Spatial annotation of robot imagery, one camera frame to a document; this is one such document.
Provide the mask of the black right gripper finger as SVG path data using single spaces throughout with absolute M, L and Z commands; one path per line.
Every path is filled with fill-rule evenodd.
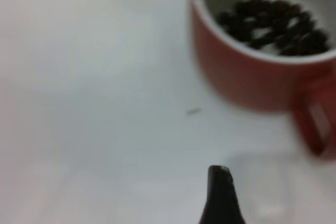
M 226 166 L 208 168 L 207 198 L 201 224 L 244 224 L 234 180 Z

